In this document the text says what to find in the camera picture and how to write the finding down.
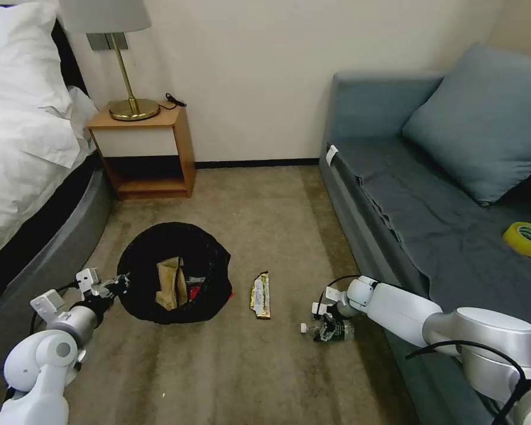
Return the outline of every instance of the wooden nightstand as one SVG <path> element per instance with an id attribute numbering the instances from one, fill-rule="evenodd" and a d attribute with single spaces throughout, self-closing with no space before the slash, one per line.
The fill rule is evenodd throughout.
<path id="1" fill-rule="evenodd" d="M 119 199 L 191 197 L 195 157 L 184 108 L 126 122 L 105 107 L 87 127 Z"/>

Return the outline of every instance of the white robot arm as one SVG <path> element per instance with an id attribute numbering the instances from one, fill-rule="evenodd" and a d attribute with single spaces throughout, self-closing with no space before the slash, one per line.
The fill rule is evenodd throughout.
<path id="1" fill-rule="evenodd" d="M 530 323 L 470 307 L 444 314 L 433 301 L 366 276 L 352 281 L 335 313 L 344 318 L 364 313 L 398 337 L 430 348 L 415 355 L 435 349 L 456 357 L 476 391 L 506 403 L 500 415 L 517 401 L 514 422 L 531 425 Z"/>
<path id="2" fill-rule="evenodd" d="M 67 424 L 65 386 L 76 377 L 103 314 L 128 285 L 126 276 L 100 284 L 95 269 L 80 272 L 77 282 L 82 301 L 69 310 L 55 290 L 30 302 L 47 330 L 25 338 L 4 363 L 4 378 L 15 394 L 2 405 L 0 425 Z"/>

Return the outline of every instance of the gray sofa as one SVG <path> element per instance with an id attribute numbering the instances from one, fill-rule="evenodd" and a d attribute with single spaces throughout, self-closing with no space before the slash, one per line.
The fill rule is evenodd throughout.
<path id="1" fill-rule="evenodd" d="M 320 169 L 361 273 L 439 303 L 490 308 L 531 322 L 531 259 L 505 246 L 514 221 L 531 221 L 517 190 L 478 206 L 401 136 L 439 76 L 335 76 Z M 329 166 L 330 145 L 339 152 Z M 423 425 L 487 424 L 495 410 L 465 381 L 457 361 L 386 334 Z"/>

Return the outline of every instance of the black trash bag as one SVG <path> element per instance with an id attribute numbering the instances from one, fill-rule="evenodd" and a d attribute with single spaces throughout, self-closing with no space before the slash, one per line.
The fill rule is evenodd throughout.
<path id="1" fill-rule="evenodd" d="M 183 259 L 185 279 L 204 281 L 194 299 L 167 311 L 155 301 L 160 290 L 157 264 L 173 257 Z M 203 229 L 187 223 L 157 224 L 136 236 L 120 257 L 118 274 L 130 273 L 130 287 L 120 300 L 134 317 L 163 325 L 209 320 L 232 294 L 229 261 L 226 249 Z"/>

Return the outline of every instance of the lamp stand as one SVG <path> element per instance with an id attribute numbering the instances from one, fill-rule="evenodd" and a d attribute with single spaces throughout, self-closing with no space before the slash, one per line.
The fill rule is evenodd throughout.
<path id="1" fill-rule="evenodd" d="M 154 100 L 135 98 L 116 37 L 113 33 L 110 33 L 110 38 L 112 39 L 112 45 L 118 58 L 118 65 L 120 65 L 120 71 L 122 71 L 122 77 L 124 77 L 124 84 L 128 92 L 128 100 L 119 100 L 110 104 L 110 116 L 118 121 L 139 121 L 157 115 L 160 111 L 159 103 Z"/>

